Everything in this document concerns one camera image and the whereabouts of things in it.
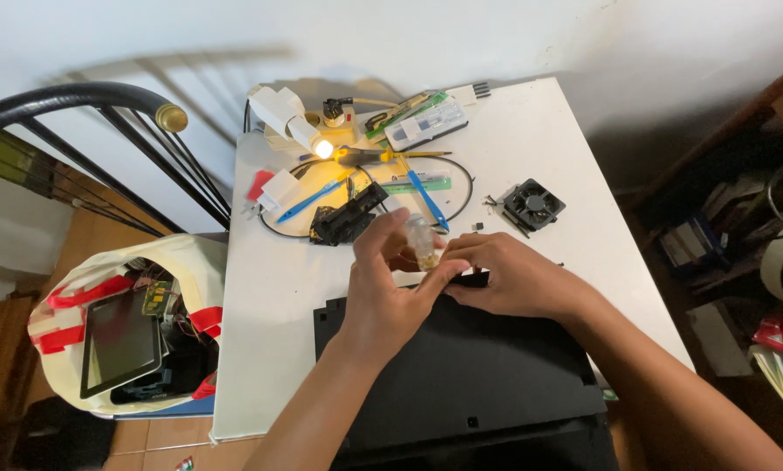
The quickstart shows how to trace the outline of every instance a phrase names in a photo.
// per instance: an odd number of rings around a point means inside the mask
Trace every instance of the lit bulb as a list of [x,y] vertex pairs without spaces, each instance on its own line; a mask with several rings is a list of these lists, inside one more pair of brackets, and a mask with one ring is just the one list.
[[313,153],[322,158],[330,157],[333,152],[334,145],[325,140],[319,141],[318,144],[316,144],[316,147],[313,149]]

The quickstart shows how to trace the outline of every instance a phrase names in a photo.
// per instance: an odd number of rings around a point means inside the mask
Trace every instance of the hand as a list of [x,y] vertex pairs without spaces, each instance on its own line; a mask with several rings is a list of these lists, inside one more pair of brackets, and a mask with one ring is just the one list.
[[[336,335],[349,356],[379,368],[417,332],[452,277],[470,268],[464,260],[441,262],[418,287],[397,287],[392,270],[418,271],[401,228],[408,217],[406,208],[378,216],[354,242],[348,304]],[[443,241],[437,235],[435,239],[442,248]]]
[[450,284],[444,293],[493,314],[562,321],[600,296],[588,283],[504,232],[462,234],[447,245],[441,263],[465,260],[490,270],[487,287]]

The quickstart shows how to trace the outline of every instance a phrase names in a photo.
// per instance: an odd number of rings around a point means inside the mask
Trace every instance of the white table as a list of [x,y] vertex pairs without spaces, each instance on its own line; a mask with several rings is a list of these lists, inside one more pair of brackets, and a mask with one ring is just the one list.
[[[467,128],[423,147],[453,151],[451,157],[475,177],[469,206],[449,223],[450,237],[471,231],[477,222],[484,223],[483,233],[505,231],[517,236],[551,260],[564,262],[693,369],[557,81],[535,80],[496,89],[491,97],[465,109],[470,118]],[[254,173],[264,166],[292,168],[298,154],[272,151],[259,133],[239,140],[212,432],[217,439],[269,429],[315,363],[313,309],[347,292],[354,262],[350,246],[311,246],[306,240],[281,238],[243,212]],[[426,165],[413,160],[412,166],[416,164]],[[341,172],[335,164],[327,165],[330,173],[315,175],[319,182]],[[466,191],[459,174],[452,177],[449,196],[435,197],[447,216]],[[501,215],[489,214],[492,211],[482,201],[485,195],[506,195],[529,177],[563,200],[566,208],[555,224],[525,239]],[[344,203],[341,193],[329,196],[328,204]],[[416,201],[408,195],[391,196],[386,205],[392,209]],[[306,234],[313,212],[308,209],[277,228]],[[418,275],[396,276],[398,286],[418,280]]]

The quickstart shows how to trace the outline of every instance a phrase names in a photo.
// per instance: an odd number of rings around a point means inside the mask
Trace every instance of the cooling fan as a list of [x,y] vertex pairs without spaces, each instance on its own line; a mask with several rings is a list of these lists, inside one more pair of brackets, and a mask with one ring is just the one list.
[[504,209],[527,230],[540,230],[557,221],[565,203],[536,181],[528,179],[504,199]]

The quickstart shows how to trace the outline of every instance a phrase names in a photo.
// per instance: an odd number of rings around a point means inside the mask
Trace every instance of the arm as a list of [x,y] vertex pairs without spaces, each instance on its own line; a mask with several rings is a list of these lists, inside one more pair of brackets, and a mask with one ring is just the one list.
[[[470,264],[441,262],[417,288],[398,288],[391,271],[417,271],[400,227],[408,209],[374,219],[355,241],[348,304],[339,332],[278,416],[244,468],[313,471],[330,468],[371,385],[417,332],[435,298]],[[443,246],[436,237],[436,245]]]
[[490,269],[485,288],[447,287],[460,304],[560,322],[664,466],[783,469],[783,451],[760,427],[576,275],[504,233],[463,235],[450,241],[443,258]]

